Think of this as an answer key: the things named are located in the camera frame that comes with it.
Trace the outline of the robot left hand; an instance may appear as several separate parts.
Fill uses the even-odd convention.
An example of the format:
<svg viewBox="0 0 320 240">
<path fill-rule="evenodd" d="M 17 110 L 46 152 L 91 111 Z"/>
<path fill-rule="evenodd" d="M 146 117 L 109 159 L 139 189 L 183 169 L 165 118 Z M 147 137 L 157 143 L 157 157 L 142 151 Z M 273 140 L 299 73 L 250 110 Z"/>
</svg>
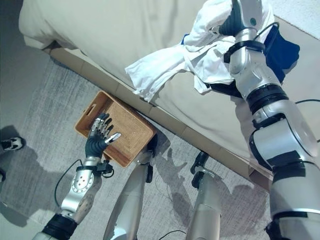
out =
<svg viewBox="0 0 320 240">
<path fill-rule="evenodd" d="M 114 128 L 111 122 L 112 118 L 105 112 L 100 113 L 93 121 L 85 143 L 84 166 L 96 166 L 100 163 L 106 148 L 122 135 L 120 132 L 109 135 Z"/>
</svg>

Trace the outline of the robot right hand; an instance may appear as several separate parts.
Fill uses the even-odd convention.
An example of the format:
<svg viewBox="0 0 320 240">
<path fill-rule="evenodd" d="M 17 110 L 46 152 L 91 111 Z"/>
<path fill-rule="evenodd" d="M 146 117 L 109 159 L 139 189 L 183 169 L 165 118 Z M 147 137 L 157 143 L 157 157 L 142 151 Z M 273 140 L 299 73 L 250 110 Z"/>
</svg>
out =
<svg viewBox="0 0 320 240">
<path fill-rule="evenodd" d="M 227 11 L 209 30 L 218 36 L 232 36 L 236 43 L 251 41 L 262 26 L 262 18 L 262 1 L 232 0 Z"/>
</svg>

